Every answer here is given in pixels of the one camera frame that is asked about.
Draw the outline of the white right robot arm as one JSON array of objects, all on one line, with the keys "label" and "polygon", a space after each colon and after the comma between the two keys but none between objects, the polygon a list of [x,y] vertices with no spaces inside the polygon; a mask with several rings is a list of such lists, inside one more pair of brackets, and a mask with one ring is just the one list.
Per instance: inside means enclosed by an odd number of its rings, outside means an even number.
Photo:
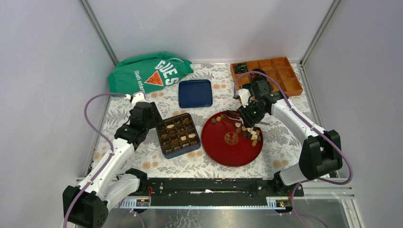
[{"label": "white right robot arm", "polygon": [[241,101],[237,111],[247,128],[271,115],[280,120],[302,145],[298,163],[275,174],[272,188],[277,195],[286,195],[291,185],[298,182],[311,181],[342,168],[339,134],[317,126],[282,91],[272,91],[268,81],[253,81],[235,92],[234,97]]}]

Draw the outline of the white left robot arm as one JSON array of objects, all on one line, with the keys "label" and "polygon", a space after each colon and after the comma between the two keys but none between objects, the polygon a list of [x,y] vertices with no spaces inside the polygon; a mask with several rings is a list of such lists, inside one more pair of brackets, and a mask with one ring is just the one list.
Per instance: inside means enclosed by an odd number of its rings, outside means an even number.
[{"label": "white left robot arm", "polygon": [[99,164],[77,185],[67,186],[62,194],[64,221],[84,228],[100,228],[109,212],[130,193],[142,195],[147,183],[139,174],[124,174],[115,183],[118,168],[146,139],[149,130],[163,120],[154,102],[136,102],[128,124],[117,129],[112,147]]}]

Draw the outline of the blue box lid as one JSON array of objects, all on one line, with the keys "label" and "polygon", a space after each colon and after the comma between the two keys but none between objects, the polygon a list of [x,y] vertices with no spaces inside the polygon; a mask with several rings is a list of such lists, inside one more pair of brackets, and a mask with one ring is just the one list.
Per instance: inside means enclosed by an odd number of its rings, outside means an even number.
[{"label": "blue box lid", "polygon": [[178,103],[180,108],[202,108],[213,104],[210,80],[181,81],[178,87]]}]

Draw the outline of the blue chocolate box with tray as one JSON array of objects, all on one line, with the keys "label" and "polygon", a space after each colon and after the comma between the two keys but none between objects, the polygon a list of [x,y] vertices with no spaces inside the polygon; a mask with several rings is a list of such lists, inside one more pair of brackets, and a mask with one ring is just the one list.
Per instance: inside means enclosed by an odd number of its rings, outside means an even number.
[{"label": "blue chocolate box with tray", "polygon": [[163,120],[157,126],[157,135],[166,159],[172,159],[201,147],[196,125],[189,113],[180,114]]}]

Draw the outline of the silver metal tongs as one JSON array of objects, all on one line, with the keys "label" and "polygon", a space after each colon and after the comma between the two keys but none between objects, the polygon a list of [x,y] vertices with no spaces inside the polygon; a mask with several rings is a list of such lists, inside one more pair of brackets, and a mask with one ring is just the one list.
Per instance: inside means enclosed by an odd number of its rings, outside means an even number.
[{"label": "silver metal tongs", "polygon": [[[237,111],[232,111],[232,110],[224,111],[224,114],[221,114],[221,118],[223,120],[226,120],[226,121],[231,120],[231,121],[234,121],[236,123],[240,123],[242,125],[245,125],[241,115]],[[253,126],[253,127],[265,127],[265,126],[270,126],[270,123],[259,122],[259,123],[255,123],[253,125],[246,125],[246,127],[251,127],[251,126]]]}]

